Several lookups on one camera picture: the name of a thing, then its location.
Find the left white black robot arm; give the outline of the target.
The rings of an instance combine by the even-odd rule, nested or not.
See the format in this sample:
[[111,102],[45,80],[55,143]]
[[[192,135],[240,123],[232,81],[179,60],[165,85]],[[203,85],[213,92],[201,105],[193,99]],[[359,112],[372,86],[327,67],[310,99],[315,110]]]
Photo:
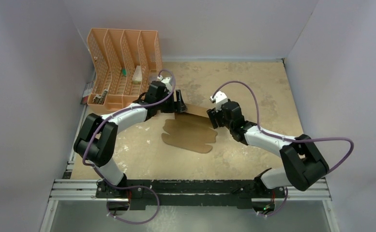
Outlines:
[[89,114],[80,128],[73,150],[85,166],[91,167],[108,185],[116,198],[125,195],[127,176],[113,159],[117,135],[129,127],[145,122],[158,113],[183,113],[187,110],[181,91],[169,81],[153,81],[129,106],[99,116]]

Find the brown cardboard box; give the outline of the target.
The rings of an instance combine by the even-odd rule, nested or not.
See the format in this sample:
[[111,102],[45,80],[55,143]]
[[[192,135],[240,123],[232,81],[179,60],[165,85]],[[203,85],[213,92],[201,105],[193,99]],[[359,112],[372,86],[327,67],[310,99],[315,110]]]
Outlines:
[[211,152],[218,133],[212,126],[207,108],[188,103],[186,107],[186,111],[175,113],[173,119],[165,120],[162,141],[200,154]]

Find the orange plastic file organizer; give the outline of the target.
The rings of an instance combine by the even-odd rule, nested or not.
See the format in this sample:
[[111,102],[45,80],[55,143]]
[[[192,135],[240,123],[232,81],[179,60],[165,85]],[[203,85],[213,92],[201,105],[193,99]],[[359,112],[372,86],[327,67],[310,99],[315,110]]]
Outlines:
[[163,68],[155,30],[92,28],[87,44],[96,72],[87,105],[98,115],[127,107]]

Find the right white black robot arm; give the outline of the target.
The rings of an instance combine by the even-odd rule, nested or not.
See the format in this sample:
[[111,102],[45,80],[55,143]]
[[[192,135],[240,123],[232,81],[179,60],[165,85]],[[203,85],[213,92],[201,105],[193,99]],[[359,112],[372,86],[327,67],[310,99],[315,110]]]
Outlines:
[[208,109],[207,114],[215,129],[227,128],[235,141],[259,147],[281,158],[282,168],[268,168],[255,177],[254,190],[261,197],[278,187],[305,191],[330,170],[308,135],[267,135],[257,123],[245,120],[241,107],[235,101],[223,103],[220,109]]

